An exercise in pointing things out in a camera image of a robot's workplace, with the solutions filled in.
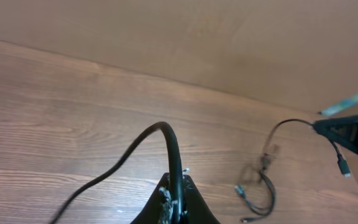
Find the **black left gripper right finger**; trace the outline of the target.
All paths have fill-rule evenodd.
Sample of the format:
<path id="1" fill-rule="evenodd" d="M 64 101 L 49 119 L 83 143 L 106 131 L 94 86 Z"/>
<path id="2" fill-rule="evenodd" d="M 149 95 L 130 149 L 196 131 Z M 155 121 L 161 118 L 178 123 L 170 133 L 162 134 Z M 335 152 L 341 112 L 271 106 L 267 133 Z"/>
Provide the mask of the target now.
<path id="1" fill-rule="evenodd" d="M 181 223 L 220 224 L 189 175 L 183 176 L 183 200 Z"/>

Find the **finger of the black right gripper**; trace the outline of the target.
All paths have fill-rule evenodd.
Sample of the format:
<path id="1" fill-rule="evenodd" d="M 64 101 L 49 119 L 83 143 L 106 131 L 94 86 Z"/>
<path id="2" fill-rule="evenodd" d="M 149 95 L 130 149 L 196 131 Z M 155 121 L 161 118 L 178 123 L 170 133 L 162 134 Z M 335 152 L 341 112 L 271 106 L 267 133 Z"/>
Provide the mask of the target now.
<path id="1" fill-rule="evenodd" d="M 358 155 L 358 115 L 315 121 L 313 129 Z"/>

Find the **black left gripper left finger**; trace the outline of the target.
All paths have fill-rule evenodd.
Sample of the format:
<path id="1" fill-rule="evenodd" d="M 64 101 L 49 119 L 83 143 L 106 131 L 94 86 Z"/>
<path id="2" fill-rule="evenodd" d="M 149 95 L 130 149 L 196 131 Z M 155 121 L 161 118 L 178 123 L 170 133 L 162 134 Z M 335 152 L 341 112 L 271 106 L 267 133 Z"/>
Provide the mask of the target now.
<path id="1" fill-rule="evenodd" d="M 164 173 L 144 208 L 131 224 L 171 224 L 174 209 L 169 173 Z"/>

